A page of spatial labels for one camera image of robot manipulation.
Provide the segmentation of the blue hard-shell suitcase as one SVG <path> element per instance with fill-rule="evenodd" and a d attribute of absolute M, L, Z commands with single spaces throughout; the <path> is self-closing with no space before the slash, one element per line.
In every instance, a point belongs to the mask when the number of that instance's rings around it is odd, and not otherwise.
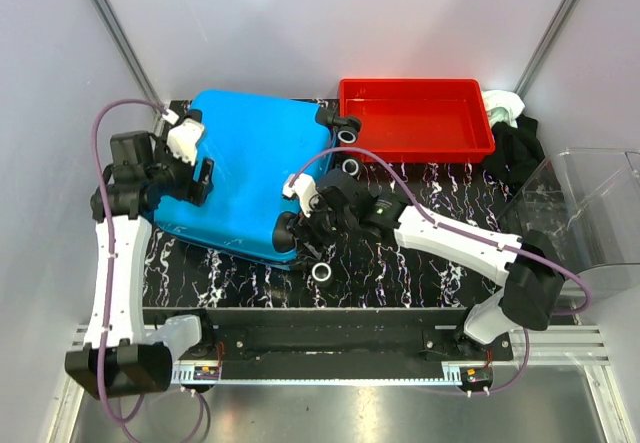
<path fill-rule="evenodd" d="M 298 170 L 319 180 L 332 168 L 322 152 L 357 141 L 361 122 L 317 103 L 246 93 L 206 90 L 161 137 L 186 118 L 205 127 L 197 161 L 214 163 L 206 202 L 195 207 L 165 196 L 154 212 L 162 231 L 188 243 L 285 270 L 310 269 L 328 285 L 328 263 L 299 255 L 292 222 L 301 212 L 282 188 Z"/>

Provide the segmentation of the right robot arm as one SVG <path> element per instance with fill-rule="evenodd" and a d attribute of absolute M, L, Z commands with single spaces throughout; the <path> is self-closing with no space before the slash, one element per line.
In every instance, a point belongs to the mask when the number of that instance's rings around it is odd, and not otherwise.
<path fill-rule="evenodd" d="M 374 193 L 342 170 L 316 180 L 291 175 L 282 194 L 300 204 L 297 238 L 328 245 L 340 234 L 430 253 L 464 266 L 498 286 L 474 304 L 454 332 L 454 347 L 466 359 L 486 352 L 496 338 L 517 327 L 544 331 L 564 280 L 550 242 L 483 230 L 428 210 L 406 195 Z"/>

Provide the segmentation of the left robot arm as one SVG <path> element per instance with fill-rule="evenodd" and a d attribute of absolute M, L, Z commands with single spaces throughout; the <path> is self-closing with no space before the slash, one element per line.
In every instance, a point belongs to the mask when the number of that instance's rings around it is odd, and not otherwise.
<path fill-rule="evenodd" d="M 96 399 L 163 392 L 182 356 L 203 359 L 215 349 L 203 311 L 180 312 L 148 332 L 142 305 L 144 259 L 161 199 L 199 207 L 211 191 L 214 163 L 197 161 L 200 138 L 191 130 L 117 134 L 111 163 L 97 168 L 90 200 L 98 243 L 94 302 L 82 347 L 65 356 L 67 374 Z"/>

